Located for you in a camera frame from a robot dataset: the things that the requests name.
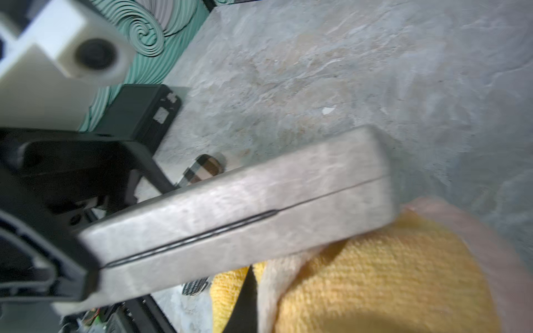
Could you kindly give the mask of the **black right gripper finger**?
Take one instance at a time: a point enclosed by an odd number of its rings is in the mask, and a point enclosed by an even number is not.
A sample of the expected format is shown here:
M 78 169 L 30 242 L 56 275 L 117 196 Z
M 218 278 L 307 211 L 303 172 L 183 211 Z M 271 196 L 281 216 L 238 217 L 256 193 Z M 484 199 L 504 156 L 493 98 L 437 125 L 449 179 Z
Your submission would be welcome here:
M 258 282 L 250 266 L 223 333 L 256 333 L 258 331 L 257 302 Z

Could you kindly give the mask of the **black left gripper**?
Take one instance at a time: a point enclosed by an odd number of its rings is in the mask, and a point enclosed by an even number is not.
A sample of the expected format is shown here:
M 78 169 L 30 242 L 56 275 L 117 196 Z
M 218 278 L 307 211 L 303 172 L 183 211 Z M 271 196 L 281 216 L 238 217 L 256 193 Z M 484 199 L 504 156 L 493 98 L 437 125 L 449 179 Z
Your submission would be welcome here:
M 140 174 L 161 194 L 176 189 L 131 138 L 2 128 L 1 302 L 79 302 L 95 291 L 99 263 L 62 223 L 135 205 Z

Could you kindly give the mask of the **yellow pink microfiber cloth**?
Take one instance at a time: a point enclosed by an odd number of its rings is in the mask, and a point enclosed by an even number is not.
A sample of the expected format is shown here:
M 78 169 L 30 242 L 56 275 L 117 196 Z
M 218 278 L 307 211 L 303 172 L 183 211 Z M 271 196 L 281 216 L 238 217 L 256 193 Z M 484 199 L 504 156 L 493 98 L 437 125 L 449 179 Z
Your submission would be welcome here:
M 251 265 L 257 332 L 531 332 L 532 274 L 472 215 L 435 198 L 371 233 Z M 215 276 L 223 332 L 248 267 Z

